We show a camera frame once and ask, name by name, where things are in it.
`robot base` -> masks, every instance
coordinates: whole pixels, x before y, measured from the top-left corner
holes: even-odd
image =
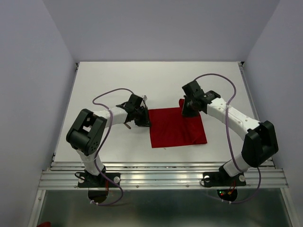
[[[229,187],[234,182],[236,182],[237,187],[246,186],[244,173],[239,173],[234,177],[222,178],[222,174],[220,172],[205,172],[203,173],[203,179],[200,184],[206,188]]]
[[[102,170],[102,173],[106,173],[106,168],[104,167]],[[106,173],[106,176],[114,181],[115,177],[119,177],[121,174],[120,173]],[[84,171],[84,173],[80,173],[79,177],[84,178],[85,181],[79,180],[78,181],[78,188],[105,188],[106,185],[106,180],[104,177],[102,177],[101,174],[99,174],[98,176],[94,176],[90,173],[88,173],[87,171]],[[112,184],[111,182],[108,182],[108,186],[110,188],[117,188],[116,185]]]

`white table surface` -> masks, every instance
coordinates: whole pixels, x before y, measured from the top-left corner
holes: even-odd
[[[237,95],[231,105],[249,117],[252,108],[236,62],[81,62],[56,149],[55,162],[80,162],[80,157],[66,142],[66,134],[81,109],[102,110],[92,99],[109,90],[125,87],[137,95],[146,95],[149,109],[178,107],[183,97],[182,86],[205,73],[219,73],[231,79]],[[222,78],[208,76],[198,80],[206,92],[214,90],[226,101],[232,96],[232,86]],[[117,91],[99,99],[110,107],[127,101],[130,93]],[[114,125],[104,144],[103,162],[224,162],[230,158],[225,125],[201,113],[207,144],[172,148],[152,148],[149,128],[123,124]],[[243,141],[231,131],[232,146],[239,154]]]

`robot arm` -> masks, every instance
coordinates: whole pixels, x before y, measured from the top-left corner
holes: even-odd
[[[185,117],[198,116],[199,111],[203,111],[226,124],[227,103],[219,94],[214,91],[205,93],[195,80],[182,88],[186,94],[182,109]],[[235,157],[241,171],[232,160],[228,161],[219,168],[216,181],[221,182],[246,172],[250,167],[260,166],[278,151],[275,129],[269,121],[259,122],[229,106],[228,124],[244,141],[241,154]]]
[[[126,123],[134,120],[137,126],[150,126],[148,109],[145,105],[146,97],[132,94],[129,100],[121,105],[110,109],[113,121],[112,125]],[[87,109],[81,110],[66,140],[69,142],[84,163],[85,170],[91,175],[98,176],[94,160],[98,167],[105,171],[105,167],[99,156],[96,156],[100,145],[103,131],[110,125],[110,112],[108,110],[92,112]]]

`red cloth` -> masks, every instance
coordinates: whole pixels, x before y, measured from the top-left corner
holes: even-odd
[[[50,222],[44,222],[44,223],[38,225],[37,227],[51,227],[51,223]]]
[[[183,117],[184,99],[177,108],[149,110],[152,148],[178,147],[207,143],[201,117]]]

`white wall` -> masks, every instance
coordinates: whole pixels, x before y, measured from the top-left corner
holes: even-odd
[[[303,2],[281,0],[244,65],[262,120],[276,128],[275,163],[303,217]]]
[[[244,61],[278,0],[43,0],[77,61]]]
[[[41,0],[0,3],[0,226],[27,226],[51,161],[74,60]]]

